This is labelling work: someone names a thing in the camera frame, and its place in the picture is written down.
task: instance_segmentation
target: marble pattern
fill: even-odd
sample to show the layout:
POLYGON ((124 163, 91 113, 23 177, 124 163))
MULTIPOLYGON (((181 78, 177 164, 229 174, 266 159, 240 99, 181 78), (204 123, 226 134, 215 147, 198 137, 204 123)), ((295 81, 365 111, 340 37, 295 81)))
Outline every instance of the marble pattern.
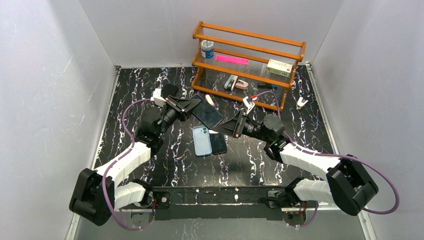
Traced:
MULTIPOLYGON (((97 151, 95 167, 113 159, 131 144, 130 137, 124 133, 122 114, 132 102, 150 98, 155 88, 166 84, 179 87, 176 94, 178 98, 190 98, 197 93, 204 97, 204 92, 190 87, 196 71, 196 67, 121 69, 97 151)), ((233 117, 237 112, 240 102, 211 96, 224 120, 233 117)), ((144 102, 128 111, 125 122, 128 123, 130 131, 137 129, 142 111, 149 107, 154 105, 144 102)), ((269 113, 272 111, 262 107, 254 109, 254 116, 258 121, 269 113)), ((304 65, 297 68, 294 85, 287 94, 281 118, 287 133, 300 145, 320 152, 332 152, 304 65), (308 103, 298 111, 296 102, 300 96, 308 100, 308 103)), ((197 157, 194 152, 192 128, 200 125, 202 124, 195 117, 185 122, 176 121, 163 137, 162 150, 134 170, 124 183, 137 178, 154 186, 285 186, 299 176, 309 179, 314 177, 297 167, 270 160, 263 150, 265 143, 247 136, 239 139, 226 137, 227 153, 197 157)))

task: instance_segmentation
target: white wall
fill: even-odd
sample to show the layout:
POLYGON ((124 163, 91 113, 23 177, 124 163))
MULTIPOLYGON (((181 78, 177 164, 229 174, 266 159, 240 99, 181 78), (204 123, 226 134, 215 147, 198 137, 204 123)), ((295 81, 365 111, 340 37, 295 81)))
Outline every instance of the white wall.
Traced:
MULTIPOLYGON (((373 215, 378 239, 423 239, 424 2, 347 0, 313 61, 341 153, 375 165, 397 186, 400 207, 373 215)), ((394 195, 377 179, 371 209, 394 195)))
POLYGON ((115 65, 190 66, 199 21, 320 47, 342 0, 79 0, 115 65))
POLYGON ((64 239, 114 65, 78 0, 0 6, 0 239, 64 239))

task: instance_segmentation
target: purple cable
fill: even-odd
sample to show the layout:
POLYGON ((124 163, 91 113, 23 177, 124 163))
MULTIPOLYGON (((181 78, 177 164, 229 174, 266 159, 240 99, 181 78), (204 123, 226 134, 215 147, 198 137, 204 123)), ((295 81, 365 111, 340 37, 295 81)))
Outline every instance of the purple cable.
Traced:
MULTIPOLYGON (((279 105, 278 105, 278 99, 277 99, 276 94, 273 91, 264 91, 264 92, 261 92, 261 93, 257 94, 256 96, 259 97, 259 96, 261 96, 263 94, 267 94, 267 93, 270 93, 270 94, 272 94, 274 96, 275 105, 277 106, 278 117, 281 120, 280 108, 279 108, 279 105)), ((394 193, 394 206, 391 209, 386 210, 386 211, 376 211, 376 210, 371 210, 371 209, 368 209, 368 208, 363 208, 362 210, 364 210, 364 211, 366 211, 368 213, 372 213, 372 214, 385 215, 385 214, 391 214, 394 211, 396 211, 396 209, 398 209, 401 200, 400 200, 400 197, 399 197, 398 190, 395 187, 395 184, 384 173, 382 173, 381 171, 379 171, 377 168, 375 168, 371 164, 369 164, 369 163, 367 163, 367 162, 365 162, 365 161, 363 161, 361 159, 354 158, 354 157, 347 156, 347 155, 330 154, 330 153, 316 153, 316 152, 313 152, 313 151, 304 150, 304 149, 302 149, 295 142, 295 140, 293 138, 290 137, 290 135, 287 134, 286 131, 284 131, 283 133, 288 138, 288 140, 290 141, 290 143, 292 143, 293 145, 295 145, 298 150, 300 150, 300 151, 302 151, 304 153, 307 153, 307 154, 310 154, 310 155, 314 155, 315 154, 315 156, 321 156, 321 157, 336 157, 336 158, 344 158, 344 159, 349 159, 351 161, 356 161, 358 163, 361 163, 362 165, 367 166, 368 168, 370 168, 374 172, 376 172, 378 175, 380 175, 389 184, 389 186, 393 190, 393 193, 394 193)), ((317 207, 315 208, 315 212, 313 213, 313 216, 312 216, 311 220, 309 220, 307 224, 309 224, 315 218, 315 215, 316 215, 317 210, 318 210, 318 202, 316 204, 317 204, 317 207)))
POLYGON ((131 103, 126 109, 125 109, 125 111, 123 112, 123 115, 122 115, 122 124, 123 124, 123 129, 125 130, 125 132, 130 136, 130 138, 131 138, 131 148, 130 149, 128 149, 128 151, 126 151, 122 156, 120 156, 119 158, 118 158, 118 160, 115 160, 115 161, 113 161, 107 168, 106 168, 106 170, 104 171, 104 174, 103 174, 103 177, 102 177, 102 179, 101 179, 101 187, 102 187, 102 189, 103 189, 103 194, 104 194, 104 199, 106 200, 106 204, 107 204, 107 207, 109 208, 109 211, 110 211, 110 213, 112 214, 112 216, 113 216, 113 218, 115 219, 115 222, 119 225, 119 226, 121 226, 122 228, 124 228, 124 229, 127 229, 127 230, 140 230, 140 229, 143 229, 143 228, 145 228, 145 227, 147 227, 147 226, 149 226, 152 222, 149 222, 148 224, 146 224, 146 225, 144 225, 144 226, 141 226, 141 227, 129 227, 128 226, 128 223, 127 223, 127 219, 125 219, 125 216, 124 216, 124 212, 122 211, 122 209, 119 209, 119 211, 120 211, 120 213, 122 214, 122 217, 123 217, 123 219, 124 219, 124 222, 122 222, 120 219, 119 219, 119 217, 118 217, 118 214, 115 212, 115 210, 114 210, 114 207, 112 206, 112 203, 111 203, 111 201, 109 200, 109 196, 108 196, 108 192, 106 191, 106 176, 108 175, 108 172, 109 172, 109 170, 119 161, 119 160, 121 160, 123 157, 125 157, 126 155, 128 155, 132 150, 133 150, 133 148, 134 148, 134 145, 136 144, 136 140, 134 139, 134 136, 131 134, 131 132, 128 130, 128 128, 127 128, 127 125, 125 124, 125 117, 127 116, 127 113, 128 113, 128 110, 130 110, 130 108, 132 107, 132 106, 134 106, 135 104, 138 104, 138 103, 141 103, 141 102, 146 102, 146 101, 150 101, 150 99, 146 99, 146 98, 143 98, 143 99, 141 99, 141 100, 137 100, 137 101, 135 101, 135 102, 133 102, 133 103, 131 103))

